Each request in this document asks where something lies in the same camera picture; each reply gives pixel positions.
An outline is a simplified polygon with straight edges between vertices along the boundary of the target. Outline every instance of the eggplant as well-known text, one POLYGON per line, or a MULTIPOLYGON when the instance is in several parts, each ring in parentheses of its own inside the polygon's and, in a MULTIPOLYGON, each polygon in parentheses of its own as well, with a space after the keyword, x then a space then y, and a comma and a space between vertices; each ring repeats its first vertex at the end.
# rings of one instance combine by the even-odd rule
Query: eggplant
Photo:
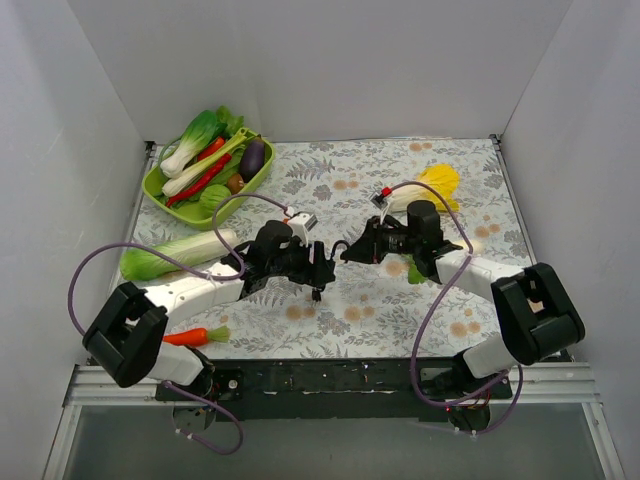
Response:
POLYGON ((264 167, 264 140, 256 137, 247 146, 238 166, 238 173, 248 183, 264 167))

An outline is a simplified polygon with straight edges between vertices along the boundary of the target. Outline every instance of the bowl of vegetables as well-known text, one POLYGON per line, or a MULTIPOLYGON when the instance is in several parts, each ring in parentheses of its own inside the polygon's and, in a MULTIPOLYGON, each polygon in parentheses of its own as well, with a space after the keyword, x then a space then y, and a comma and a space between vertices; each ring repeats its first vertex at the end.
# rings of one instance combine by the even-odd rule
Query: bowl of vegetables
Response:
MULTIPOLYGON (((226 107, 205 110, 160 152, 144 177, 142 190, 160 209, 198 230, 212 228, 211 217, 226 197, 255 192, 267 177, 275 148, 233 117, 226 107)), ((227 203, 218 224, 247 197, 227 203)))

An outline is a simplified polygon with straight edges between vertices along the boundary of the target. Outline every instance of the white wall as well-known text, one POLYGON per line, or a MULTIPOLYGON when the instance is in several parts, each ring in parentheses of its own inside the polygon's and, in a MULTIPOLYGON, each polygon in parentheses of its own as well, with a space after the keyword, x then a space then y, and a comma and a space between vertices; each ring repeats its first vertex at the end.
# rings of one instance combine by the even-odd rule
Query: white wall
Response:
MULTIPOLYGON (((64 0, 0 0, 0 65, 0 476, 32 480, 82 356, 68 282, 121 238, 144 144, 64 0)), ((85 325, 114 262, 81 280, 85 325)))
POLYGON ((69 0, 145 139, 500 133, 571 0, 69 0))
POLYGON ((640 0, 574 0, 504 136, 540 260, 587 328, 627 478, 640 478, 640 0))

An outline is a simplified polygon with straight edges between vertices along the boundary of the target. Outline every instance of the gray floor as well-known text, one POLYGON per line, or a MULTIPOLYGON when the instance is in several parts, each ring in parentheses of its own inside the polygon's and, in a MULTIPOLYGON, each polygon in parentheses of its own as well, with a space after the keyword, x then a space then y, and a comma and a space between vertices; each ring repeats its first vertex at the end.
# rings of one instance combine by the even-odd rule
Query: gray floor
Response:
MULTIPOLYGON (((476 441, 411 419, 250 421, 230 457, 176 435, 171 411, 84 407, 65 478, 604 478, 580 405, 521 405, 476 441)), ((235 432, 214 424, 205 436, 230 444, 235 432)))

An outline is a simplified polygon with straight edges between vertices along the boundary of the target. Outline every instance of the carrot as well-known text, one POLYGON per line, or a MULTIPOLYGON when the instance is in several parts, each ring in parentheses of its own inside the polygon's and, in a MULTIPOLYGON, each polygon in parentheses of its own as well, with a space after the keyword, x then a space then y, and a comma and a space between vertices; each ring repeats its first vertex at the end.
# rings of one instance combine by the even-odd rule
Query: carrot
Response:
POLYGON ((196 162, 199 162, 200 160, 204 160, 205 158, 210 157, 211 155, 216 153, 216 151, 220 150, 220 147, 222 147, 222 145, 224 145, 224 138, 222 137, 216 138, 216 140, 213 143, 210 143, 207 148, 205 148, 196 156, 196 162))
POLYGON ((229 341, 229 328, 227 326, 207 330, 206 328, 194 328, 182 333, 165 335, 164 342, 176 346, 201 347, 209 342, 227 343, 229 341))

